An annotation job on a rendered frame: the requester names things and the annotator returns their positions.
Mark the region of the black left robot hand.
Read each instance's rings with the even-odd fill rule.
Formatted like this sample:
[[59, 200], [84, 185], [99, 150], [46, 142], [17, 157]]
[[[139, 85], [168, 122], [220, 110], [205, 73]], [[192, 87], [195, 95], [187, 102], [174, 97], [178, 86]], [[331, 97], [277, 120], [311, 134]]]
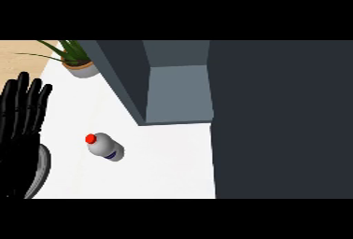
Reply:
[[0, 200], [26, 199], [35, 177], [51, 84], [20, 72], [0, 93]]

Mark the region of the dark grey cabinet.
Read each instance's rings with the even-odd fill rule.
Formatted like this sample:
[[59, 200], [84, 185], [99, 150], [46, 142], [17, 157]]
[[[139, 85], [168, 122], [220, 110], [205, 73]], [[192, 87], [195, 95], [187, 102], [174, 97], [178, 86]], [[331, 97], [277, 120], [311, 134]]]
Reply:
[[207, 40], [79, 42], [137, 125], [212, 120]]

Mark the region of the dark grey cabinet door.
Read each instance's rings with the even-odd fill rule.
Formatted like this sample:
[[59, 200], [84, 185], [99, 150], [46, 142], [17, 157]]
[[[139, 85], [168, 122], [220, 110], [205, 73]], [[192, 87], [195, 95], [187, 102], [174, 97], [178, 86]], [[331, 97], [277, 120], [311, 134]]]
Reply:
[[215, 195], [353, 198], [353, 41], [215, 40]]

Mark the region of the white bottle with red cap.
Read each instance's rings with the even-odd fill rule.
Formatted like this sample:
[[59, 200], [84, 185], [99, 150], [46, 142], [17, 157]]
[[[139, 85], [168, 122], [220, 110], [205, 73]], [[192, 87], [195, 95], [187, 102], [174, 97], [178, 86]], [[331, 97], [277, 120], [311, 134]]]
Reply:
[[85, 136], [88, 151], [94, 156], [118, 162], [124, 157], [124, 147], [113, 141], [105, 133], [88, 134]]

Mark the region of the green potted plant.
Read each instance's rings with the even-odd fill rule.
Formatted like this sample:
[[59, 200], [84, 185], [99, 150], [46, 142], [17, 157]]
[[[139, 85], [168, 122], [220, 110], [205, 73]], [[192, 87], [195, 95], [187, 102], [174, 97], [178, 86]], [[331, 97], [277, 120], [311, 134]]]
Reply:
[[[62, 49], [44, 40], [38, 40], [38, 43], [51, 50], [57, 58], [37, 53], [31, 53], [29, 56], [37, 56], [60, 62], [77, 78], [90, 78], [99, 74], [93, 60], [77, 40], [59, 40]], [[17, 55], [28, 55], [28, 53], [17, 52]]]

